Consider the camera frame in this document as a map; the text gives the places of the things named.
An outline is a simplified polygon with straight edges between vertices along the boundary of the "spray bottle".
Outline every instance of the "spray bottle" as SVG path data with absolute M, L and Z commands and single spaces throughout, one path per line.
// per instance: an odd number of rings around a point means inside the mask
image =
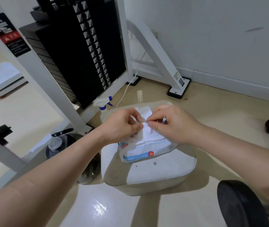
M 101 122 L 102 123 L 103 123 L 103 118 L 105 116 L 105 113 L 107 112 L 106 104 L 108 104 L 109 106 L 112 106 L 113 107 L 113 105 L 110 103 L 110 101 L 112 101 L 112 97 L 111 96 L 106 97 L 106 98 L 99 98 L 99 99 L 96 99 L 94 101 L 94 106 L 99 106 L 99 108 L 101 110 L 100 119 L 101 119 Z

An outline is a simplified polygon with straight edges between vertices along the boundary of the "electrical cable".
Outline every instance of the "electrical cable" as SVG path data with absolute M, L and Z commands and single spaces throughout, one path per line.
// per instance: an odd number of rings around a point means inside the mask
M 140 63 L 141 63 L 141 61 L 143 60 L 143 58 L 144 58 L 145 54 L 146 54 L 146 51 L 144 52 L 144 54 L 143 54 L 142 58 L 140 59 L 139 64 L 140 64 Z M 122 99 L 124 98 L 124 96 L 125 96 L 125 93 L 126 93 L 126 91 L 127 91 L 128 86 L 129 86 L 129 85 L 131 84 L 131 82 L 132 82 L 132 81 L 135 79 L 135 77 L 136 77 L 136 75 L 137 75 L 138 71 L 139 71 L 139 67 L 138 67 L 138 69 L 137 69 L 137 71 L 136 71 L 136 74 L 134 75 L 133 79 L 132 79 L 132 80 L 129 82 L 129 84 L 127 85 L 127 87 L 126 87 L 126 89 L 125 89 L 125 92 L 124 92 L 124 94 L 123 94 L 122 98 L 120 99 L 120 101 L 117 103 L 116 107 L 117 107 L 117 106 L 120 104 L 120 102 L 121 102 L 121 101 L 122 101 Z

